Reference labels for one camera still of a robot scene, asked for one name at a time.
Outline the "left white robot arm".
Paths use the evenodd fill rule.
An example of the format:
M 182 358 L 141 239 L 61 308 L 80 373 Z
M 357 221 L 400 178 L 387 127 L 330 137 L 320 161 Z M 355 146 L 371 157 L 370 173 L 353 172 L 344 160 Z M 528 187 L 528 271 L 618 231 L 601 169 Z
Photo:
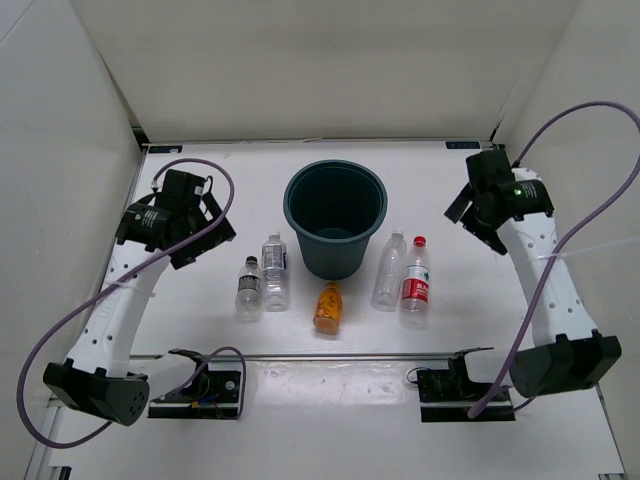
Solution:
M 65 360 L 49 363 L 43 374 L 67 407 L 129 426 L 150 402 L 206 404 L 220 396 L 203 354 L 172 349 L 142 362 L 130 354 L 162 273 L 234 238 L 222 213 L 212 194 L 198 192 L 154 193 L 125 210 L 102 297 Z

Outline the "small black cap bottle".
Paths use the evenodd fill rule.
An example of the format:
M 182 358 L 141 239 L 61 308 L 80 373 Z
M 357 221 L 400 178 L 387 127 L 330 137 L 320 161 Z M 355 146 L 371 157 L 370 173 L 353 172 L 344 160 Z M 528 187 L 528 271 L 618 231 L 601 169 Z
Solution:
M 247 321 L 257 320 L 262 311 L 262 272 L 257 258 L 248 256 L 238 274 L 235 306 L 239 316 Z

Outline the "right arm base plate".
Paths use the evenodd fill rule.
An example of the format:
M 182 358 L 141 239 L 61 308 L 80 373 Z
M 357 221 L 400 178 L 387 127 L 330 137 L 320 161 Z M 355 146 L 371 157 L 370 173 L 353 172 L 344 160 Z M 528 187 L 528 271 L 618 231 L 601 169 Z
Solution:
M 509 388 L 503 386 L 480 414 L 468 417 L 468 410 L 490 389 L 490 382 L 470 379 L 466 356 L 492 350 L 477 347 L 455 352 L 444 369 L 418 366 L 409 370 L 406 380 L 418 390 L 422 423 L 508 422 L 515 420 Z

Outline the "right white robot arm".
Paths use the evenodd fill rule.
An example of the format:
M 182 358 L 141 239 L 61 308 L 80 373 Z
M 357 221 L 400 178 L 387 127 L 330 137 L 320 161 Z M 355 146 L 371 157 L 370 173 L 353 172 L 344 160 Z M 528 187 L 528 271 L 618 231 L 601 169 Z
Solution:
M 507 255 L 525 296 L 533 345 L 509 366 L 525 397 L 587 390 L 621 357 L 615 336 L 602 335 L 557 252 L 554 206 L 540 177 L 508 164 L 467 168 L 468 182 L 445 215 L 493 251 Z

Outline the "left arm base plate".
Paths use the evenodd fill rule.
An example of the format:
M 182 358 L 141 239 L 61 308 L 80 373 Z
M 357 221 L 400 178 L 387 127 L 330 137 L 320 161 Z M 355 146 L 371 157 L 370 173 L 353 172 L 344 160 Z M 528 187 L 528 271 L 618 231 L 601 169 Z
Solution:
M 235 347 L 221 347 L 204 355 L 172 349 L 170 355 L 188 359 L 194 373 L 185 386 L 152 400 L 150 419 L 239 420 L 244 411 L 247 363 Z

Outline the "clear unlabelled plastic bottle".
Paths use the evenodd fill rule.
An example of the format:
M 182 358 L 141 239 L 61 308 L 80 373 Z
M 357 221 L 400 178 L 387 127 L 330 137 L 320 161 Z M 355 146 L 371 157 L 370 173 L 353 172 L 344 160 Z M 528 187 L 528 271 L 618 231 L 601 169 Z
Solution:
M 395 229 L 380 256 L 371 298 L 374 308 L 382 311 L 395 310 L 407 250 L 404 231 Z

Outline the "tall white label water bottle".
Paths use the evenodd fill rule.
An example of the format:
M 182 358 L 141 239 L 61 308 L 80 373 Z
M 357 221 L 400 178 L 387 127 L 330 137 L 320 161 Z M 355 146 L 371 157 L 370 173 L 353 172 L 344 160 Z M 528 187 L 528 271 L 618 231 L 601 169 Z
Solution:
M 289 275 L 287 248 L 279 232 L 269 235 L 261 248 L 262 272 L 265 279 L 265 309 L 286 311 L 289 307 Z

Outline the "red label water bottle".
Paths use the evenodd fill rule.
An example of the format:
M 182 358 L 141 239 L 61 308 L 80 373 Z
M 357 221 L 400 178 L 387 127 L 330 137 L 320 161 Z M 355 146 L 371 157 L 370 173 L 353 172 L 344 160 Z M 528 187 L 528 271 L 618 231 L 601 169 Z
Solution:
M 416 236 L 405 258 L 400 290 L 402 321 L 413 329 L 426 327 L 429 311 L 431 264 L 427 239 Z

